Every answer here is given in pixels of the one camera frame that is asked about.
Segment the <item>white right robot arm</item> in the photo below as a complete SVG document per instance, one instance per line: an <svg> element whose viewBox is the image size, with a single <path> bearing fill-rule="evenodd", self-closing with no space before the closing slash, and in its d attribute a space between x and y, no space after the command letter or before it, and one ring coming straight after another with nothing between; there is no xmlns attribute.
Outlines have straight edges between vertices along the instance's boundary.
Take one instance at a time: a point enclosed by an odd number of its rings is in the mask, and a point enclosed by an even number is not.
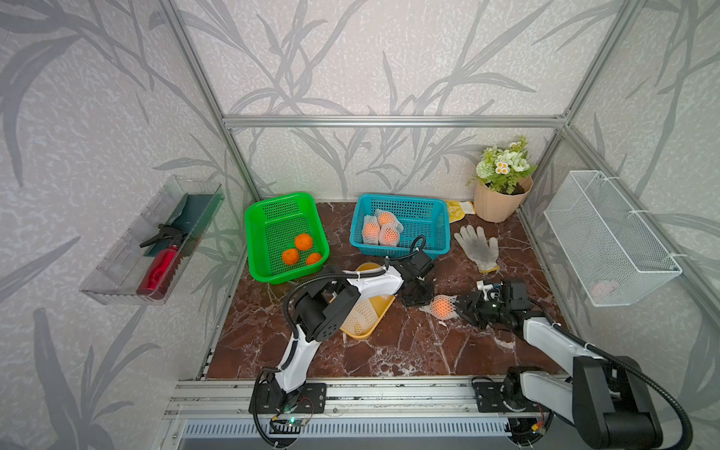
<svg viewBox="0 0 720 450"><path fill-rule="evenodd" d="M540 367L522 366L510 367L500 382L474 379L480 412L536 414L536 422L524 418L510 427L517 444L531 444L552 417L573 425L594 449L650 449L663 443L649 386L637 375L637 363L590 350L530 298L524 281L506 279L485 285L459 296L455 307L457 315L472 326L499 326L512 332L568 375L560 380Z"/></svg>

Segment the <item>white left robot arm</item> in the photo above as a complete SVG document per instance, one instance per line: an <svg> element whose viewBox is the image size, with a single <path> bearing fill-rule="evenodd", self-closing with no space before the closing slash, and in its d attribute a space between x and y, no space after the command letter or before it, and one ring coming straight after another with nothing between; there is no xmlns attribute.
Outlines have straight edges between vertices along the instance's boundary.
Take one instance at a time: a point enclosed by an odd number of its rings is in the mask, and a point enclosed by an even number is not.
<svg viewBox="0 0 720 450"><path fill-rule="evenodd" d="M281 362L267 376L271 390L282 396L297 393L306 383L321 343L341 329L358 302L431 288L426 277L433 267L431 257L416 249L406 256L387 258L375 269L330 271L293 288L282 304L292 335Z"/></svg>

